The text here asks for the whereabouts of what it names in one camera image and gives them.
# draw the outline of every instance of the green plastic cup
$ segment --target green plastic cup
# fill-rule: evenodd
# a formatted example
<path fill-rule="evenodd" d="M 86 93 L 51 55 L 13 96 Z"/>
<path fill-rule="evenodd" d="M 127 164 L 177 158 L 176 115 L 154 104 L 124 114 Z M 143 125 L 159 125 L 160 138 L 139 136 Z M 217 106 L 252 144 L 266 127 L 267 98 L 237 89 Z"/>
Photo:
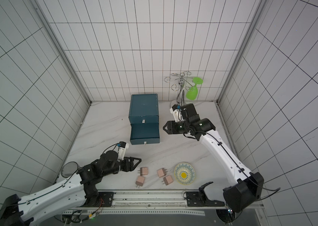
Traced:
<path fill-rule="evenodd" d="M 195 83 L 195 85 L 193 87 L 190 87 L 189 91 L 187 91 L 187 93 L 186 93 L 186 97 L 191 101 L 193 101 L 197 98 L 197 95 L 198 95 L 197 84 L 199 84 L 199 85 L 202 84 L 203 80 L 201 78 L 195 77 L 195 78 L 193 78 L 193 82 Z"/>

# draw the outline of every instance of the metal hook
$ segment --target metal hook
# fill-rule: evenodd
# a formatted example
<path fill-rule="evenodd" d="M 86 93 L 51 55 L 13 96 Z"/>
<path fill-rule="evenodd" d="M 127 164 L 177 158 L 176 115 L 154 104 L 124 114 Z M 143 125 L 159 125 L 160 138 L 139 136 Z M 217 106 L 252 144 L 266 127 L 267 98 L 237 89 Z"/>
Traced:
<path fill-rule="evenodd" d="M 183 74 L 186 73 L 187 76 L 190 76 L 190 75 L 192 74 L 190 71 L 184 71 L 184 72 L 182 72 L 182 73 L 183 73 Z"/>
<path fill-rule="evenodd" d="M 173 90 L 173 91 L 178 91 L 179 90 L 179 87 L 177 88 L 177 84 L 173 84 L 172 86 L 171 86 L 171 89 Z"/>
<path fill-rule="evenodd" d="M 193 91 L 193 89 L 192 90 L 190 90 L 190 88 L 192 88 L 193 86 L 186 80 L 186 79 L 183 79 L 184 81 L 186 81 L 187 82 L 187 84 L 189 84 L 191 87 L 189 87 L 189 86 L 186 86 L 185 87 L 185 89 L 188 91 L 188 92 L 190 92 L 190 91 Z"/>
<path fill-rule="evenodd" d="M 172 82 L 172 81 L 175 81 L 175 80 L 179 79 L 179 78 L 177 78 L 177 79 L 171 80 L 171 78 L 170 78 L 171 76 L 178 77 L 179 75 L 178 75 L 177 73 L 172 73 L 172 74 L 170 74 L 169 77 L 165 77 L 165 78 L 164 78 L 164 82 L 170 83 L 170 82 Z"/>

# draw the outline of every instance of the black bracket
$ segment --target black bracket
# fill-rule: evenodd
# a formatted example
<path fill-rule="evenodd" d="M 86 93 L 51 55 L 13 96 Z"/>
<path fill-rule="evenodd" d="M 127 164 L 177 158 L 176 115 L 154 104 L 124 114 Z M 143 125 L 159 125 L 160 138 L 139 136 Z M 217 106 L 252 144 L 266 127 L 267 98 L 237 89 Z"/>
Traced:
<path fill-rule="evenodd" d="M 102 207 L 111 207 L 113 203 L 114 192 L 99 192 L 98 202 L 93 207 L 100 206 L 100 199 L 104 200 Z"/>
<path fill-rule="evenodd" d="M 204 192 L 204 188 L 213 182 L 208 182 L 199 187 L 197 192 L 185 192 L 188 206 L 225 206 L 225 203 L 218 200 L 209 200 Z"/>
<path fill-rule="evenodd" d="M 203 206 L 225 206 L 225 203 L 217 200 L 202 200 L 199 192 L 186 192 L 187 205 L 190 207 L 203 207 Z"/>

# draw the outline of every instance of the black cable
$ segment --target black cable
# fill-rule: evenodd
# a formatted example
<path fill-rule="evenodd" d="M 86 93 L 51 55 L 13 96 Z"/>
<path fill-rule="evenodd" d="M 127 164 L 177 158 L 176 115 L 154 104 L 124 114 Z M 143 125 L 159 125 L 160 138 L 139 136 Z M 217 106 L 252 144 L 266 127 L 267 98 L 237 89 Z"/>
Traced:
<path fill-rule="evenodd" d="M 113 144 L 112 146 L 110 146 L 110 147 L 108 147 L 107 149 L 105 149 L 105 150 L 103 151 L 103 153 L 104 153 L 106 150 L 108 150 L 109 148 L 113 147 L 114 145 L 118 145 L 118 144 L 119 144 L 119 143 Z"/>
<path fill-rule="evenodd" d="M 78 212 L 80 212 L 80 214 L 77 215 L 77 216 L 75 217 L 75 219 L 72 219 L 72 216 L 74 215 L 74 213 L 78 213 Z M 75 210 L 75 211 L 73 211 L 72 214 L 71 214 L 71 216 L 70 216 L 70 222 L 80 223 L 81 220 L 80 220 L 80 221 L 76 221 L 76 220 L 77 220 L 77 219 L 80 219 L 81 212 L 82 212 L 82 210 Z"/>
<path fill-rule="evenodd" d="M 183 134 L 184 135 L 184 137 L 186 137 L 186 138 L 190 138 L 190 139 L 195 139 L 196 140 L 196 138 L 194 138 L 194 137 L 187 137 L 185 134 Z"/>
<path fill-rule="evenodd" d="M 184 197 L 185 193 L 186 193 L 186 192 L 183 193 L 183 198 L 184 198 L 186 201 L 188 201 L 188 198 Z"/>
<path fill-rule="evenodd" d="M 281 189 L 281 188 L 277 188 L 277 189 L 276 189 L 276 191 L 275 191 L 275 192 L 273 192 L 272 194 L 267 195 L 267 196 L 265 196 L 265 197 L 263 197 L 263 198 L 261 198 L 261 199 L 258 199 L 257 201 L 262 201 L 263 199 L 266 199 L 266 198 L 271 197 L 272 195 L 274 195 L 275 193 L 277 193 L 277 192 L 279 191 L 279 189 Z"/>
<path fill-rule="evenodd" d="M 56 216 L 54 216 L 54 218 L 57 219 Z M 57 220 L 60 221 L 61 223 L 65 223 L 65 222 L 63 222 L 63 221 L 61 221 L 61 220 L 59 220 L 59 219 L 57 219 Z"/>

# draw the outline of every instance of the metal frame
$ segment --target metal frame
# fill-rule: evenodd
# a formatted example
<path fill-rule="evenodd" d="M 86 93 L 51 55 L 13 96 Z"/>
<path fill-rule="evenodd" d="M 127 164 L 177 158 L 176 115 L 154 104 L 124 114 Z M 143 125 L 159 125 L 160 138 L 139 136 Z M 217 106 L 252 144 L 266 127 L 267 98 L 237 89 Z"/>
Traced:
<path fill-rule="evenodd" d="M 64 165 L 65 165 L 66 159 L 68 158 L 69 153 L 71 152 L 71 148 L 72 148 L 72 146 L 74 145 L 74 143 L 75 143 L 75 141 L 76 141 L 76 137 L 77 137 L 77 135 L 78 135 L 79 132 L 80 132 L 81 126 L 83 125 L 83 123 L 84 123 L 84 121 L 85 121 L 85 118 L 86 118 L 86 116 L 87 116 L 87 114 L 88 114 L 88 112 L 89 112 L 89 110 L 90 110 L 91 105 L 92 105 L 92 103 L 89 103 L 89 105 L 88 105 L 88 107 L 87 107 L 87 109 L 86 109 L 86 112 L 85 112 L 84 116 L 82 117 L 79 126 L 77 127 L 77 130 L 76 130 L 76 132 L 75 132 L 75 135 L 74 135 L 74 137 L 73 137 L 73 139 L 72 139 L 72 141 L 71 141 L 71 143 L 70 143 L 70 145 L 69 145 L 68 150 L 66 151 L 66 155 L 65 155 L 64 159 L 62 160 L 62 163 L 61 163 L 61 165 L 60 165 L 60 167 L 59 167 L 59 170 L 57 171 L 57 174 L 56 174 L 56 176 L 55 176 L 55 183 L 56 183 L 57 179 L 59 178 L 59 176 L 60 176 L 60 174 L 61 174 L 61 170 L 62 170 L 62 168 L 63 168 Z"/>
<path fill-rule="evenodd" d="M 198 190 L 99 190 L 99 192 L 114 192 L 112 206 L 104 207 L 102 213 L 106 214 L 123 214 L 120 211 L 127 210 L 202 210 L 202 209 L 228 209 L 228 206 L 204 206 L 190 207 L 187 206 L 183 197 L 186 191 Z M 263 209 L 261 204 L 251 204 L 247 208 Z M 86 210 L 85 214 L 90 214 L 97 210 L 98 207 L 76 207 L 63 212 L 71 214 L 74 210 Z"/>
<path fill-rule="evenodd" d="M 234 63 L 231 66 L 231 69 L 229 70 L 228 77 L 225 79 L 224 86 L 220 92 L 218 99 L 216 100 L 217 103 L 220 103 L 221 99 L 223 98 L 223 94 L 224 94 L 225 90 L 228 88 L 229 81 L 232 79 L 234 72 L 236 71 L 236 69 L 239 65 L 239 61 L 243 56 L 244 50 L 247 48 L 249 41 L 252 37 L 252 34 L 256 30 L 257 24 L 259 22 L 260 17 L 263 14 L 263 11 L 267 5 L 267 2 L 268 2 L 268 0 L 261 0 L 261 2 L 257 6 L 256 12 L 254 13 L 254 16 L 250 22 L 250 26 L 249 26 L 249 28 L 245 34 L 245 37 L 242 41 L 241 47 L 238 50 L 238 54 L 234 60 Z"/>
<path fill-rule="evenodd" d="M 71 77 L 74 78 L 76 85 L 79 87 L 81 93 L 84 95 L 85 100 L 88 104 L 91 103 L 89 96 L 87 95 L 84 86 L 81 84 L 75 70 L 73 69 L 68 57 L 66 56 L 65 52 L 63 51 L 63 48 L 61 46 L 61 44 L 59 43 L 55 33 L 53 32 L 46 16 L 44 15 L 41 6 L 37 3 L 36 0 L 29 0 L 33 9 L 35 10 L 38 18 L 40 19 L 43 28 L 46 30 L 49 38 L 51 39 L 54 47 L 56 48 L 57 52 L 59 53 L 59 56 L 61 56 L 62 60 L 64 61 L 65 66 L 68 68 Z"/>
<path fill-rule="evenodd" d="M 227 126 L 227 124 L 226 124 L 226 122 L 225 122 L 225 120 L 224 120 L 224 116 L 223 116 L 223 114 L 222 114 L 222 110 L 221 110 L 221 108 L 220 108 L 220 106 L 219 106 L 219 103 L 216 103 L 216 108 L 217 108 L 218 116 L 219 116 L 219 118 L 220 118 L 220 122 L 221 122 L 222 127 L 223 127 L 224 132 L 225 132 L 225 136 L 227 137 L 227 140 L 228 140 L 228 142 L 229 142 L 229 147 L 231 148 L 232 152 L 237 156 L 237 158 L 238 158 L 239 160 L 241 160 L 240 157 L 239 157 L 239 154 L 238 154 L 238 152 L 237 152 L 237 149 L 236 149 L 236 147 L 234 146 L 234 142 L 233 142 L 232 136 L 231 136 L 230 133 L 229 133 L 229 129 L 228 129 L 228 126 Z"/>

